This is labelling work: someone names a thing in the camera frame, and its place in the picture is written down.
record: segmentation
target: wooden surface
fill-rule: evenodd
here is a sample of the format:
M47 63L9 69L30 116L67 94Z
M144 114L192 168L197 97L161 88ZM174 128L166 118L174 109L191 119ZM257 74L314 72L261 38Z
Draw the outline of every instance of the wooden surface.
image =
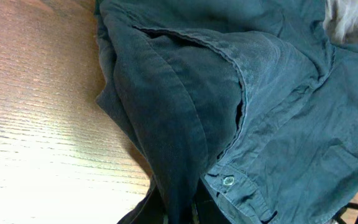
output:
M94 103L93 4L0 0L0 223L116 223L148 189L147 163Z

